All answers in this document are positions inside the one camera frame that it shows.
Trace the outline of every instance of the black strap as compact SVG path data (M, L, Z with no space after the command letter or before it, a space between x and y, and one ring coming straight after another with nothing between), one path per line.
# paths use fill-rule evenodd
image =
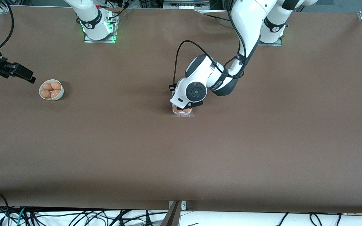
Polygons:
M99 14L97 15L96 18L94 18L91 21L83 21L79 19L82 22L83 26L85 26L87 29L94 29L96 24L98 24L101 21L101 11L100 10L97 11L99 12Z
M209 87L209 89L214 91L215 89L219 88L223 84L224 79L226 79L227 76L228 76L228 70L227 70L227 68L224 68L223 73L220 75L220 77L217 79L217 81L213 84L213 86Z
M268 27L270 29L270 32L272 32L272 33L278 32L286 24L286 22L284 22L283 24L280 24L280 25L274 24L274 23L270 22L267 17L265 17L264 22L265 22L266 27Z
M285 0L282 5L282 8L285 10L293 10L299 1L300 0Z

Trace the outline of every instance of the white surface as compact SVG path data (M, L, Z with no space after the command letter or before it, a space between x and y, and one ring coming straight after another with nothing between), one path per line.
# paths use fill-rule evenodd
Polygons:
M151 210L150 213L162 212L163 210ZM80 213L80 212L44 212L39 213L49 214L49 215L62 215L67 213ZM114 218L119 214L119 211L106 211L107 216ZM136 216L145 215L145 210L133 210L126 215L124 218L133 218ZM68 226L72 221L74 216L63 216L63 217L40 217L44 224L47 226ZM217 226L217 225L226 225L226 226L276 226L281 218L284 216L284 213L246 213L246 212L200 212L200 211L183 211L181 212L180 226L189 226L194 223L198 223L197 226ZM165 217L165 214L152 215L150 216L152 222L162 220ZM337 215L322 215L318 214L319 219L322 222L323 226L335 226L337 222ZM86 223L86 218L80 221L77 226L84 226ZM142 221L135 220L127 223L127 226L140 225ZM5 220L3 226L7 226L7 221ZM89 226L104 226L102 220L94 219L89 223ZM312 226L309 220L309 214L306 213L289 213L284 219L282 226ZM362 226L362 216L348 216L342 215L339 226Z
M60 91L59 94L58 94L56 97L54 97L54 98L48 98L48 99L47 99L47 98L44 98L43 96L41 96L41 91L44 89L44 88L43 88L43 84L44 84L44 83L52 83L52 82L58 82L58 83L61 85L61 91ZM41 98L43 98L43 99L45 99L45 100L59 100L59 99L62 97L62 95L63 95L63 86L62 86L62 84L61 84L58 80L50 79L50 80L45 81L44 83L42 83L41 86L40 86L40 88L39 88L39 95L40 95Z

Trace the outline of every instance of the brown table surface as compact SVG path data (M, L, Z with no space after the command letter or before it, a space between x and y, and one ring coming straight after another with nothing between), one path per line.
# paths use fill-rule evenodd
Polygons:
M117 43L83 43L70 8L14 7L1 48L35 84L0 77L0 192L10 205L362 212L362 21L293 13L234 92L172 117L183 40L225 62L235 32L191 10L134 10ZM10 28L0 16L0 43ZM177 79L201 54L185 44ZM59 101L39 97L62 81Z

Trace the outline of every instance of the egg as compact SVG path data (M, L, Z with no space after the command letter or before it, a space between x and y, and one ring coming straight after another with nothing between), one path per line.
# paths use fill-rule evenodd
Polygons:
M56 96L58 96L60 90L54 90L52 93L51 93L51 98L54 98Z
M181 112L181 110L178 110L178 109L177 109L177 106L175 106L175 105L173 106L173 111L174 111L175 113L180 113L180 112Z
M51 87L52 87L54 90L61 90L61 85L60 85L58 82L52 82L52 83L51 83Z
M51 92L50 91L48 91L48 90L45 90L45 89L43 89L41 92L40 92L40 95L42 96L42 97L44 97L44 98L50 98L51 97Z
M191 112L192 111L192 109L191 108L187 108L187 109L184 109L184 110L182 110L184 113L189 113L189 112Z
M51 83L44 83L43 84L43 89L49 90L49 91L53 90L53 88L51 87Z

